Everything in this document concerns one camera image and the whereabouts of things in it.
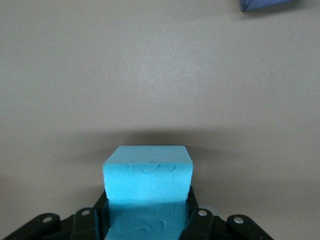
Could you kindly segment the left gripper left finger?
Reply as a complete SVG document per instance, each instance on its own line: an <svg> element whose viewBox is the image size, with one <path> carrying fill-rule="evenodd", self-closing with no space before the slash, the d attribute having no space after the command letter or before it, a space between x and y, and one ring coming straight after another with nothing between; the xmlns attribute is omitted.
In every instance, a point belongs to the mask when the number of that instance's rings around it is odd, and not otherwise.
<svg viewBox="0 0 320 240"><path fill-rule="evenodd" d="M40 214L7 235L5 240L105 240L110 229L109 200L102 192L92 207L65 219L56 213Z"/></svg>

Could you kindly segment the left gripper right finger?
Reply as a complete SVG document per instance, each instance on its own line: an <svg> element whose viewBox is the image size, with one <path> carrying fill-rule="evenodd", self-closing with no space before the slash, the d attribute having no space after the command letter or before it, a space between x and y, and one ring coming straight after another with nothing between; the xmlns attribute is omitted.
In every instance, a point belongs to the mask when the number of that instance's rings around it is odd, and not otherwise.
<svg viewBox="0 0 320 240"><path fill-rule="evenodd" d="M186 200L187 222L179 236L180 240L271 240L250 217L242 214L231 215L226 221L217 213L200 207L194 190L189 188Z"/></svg>

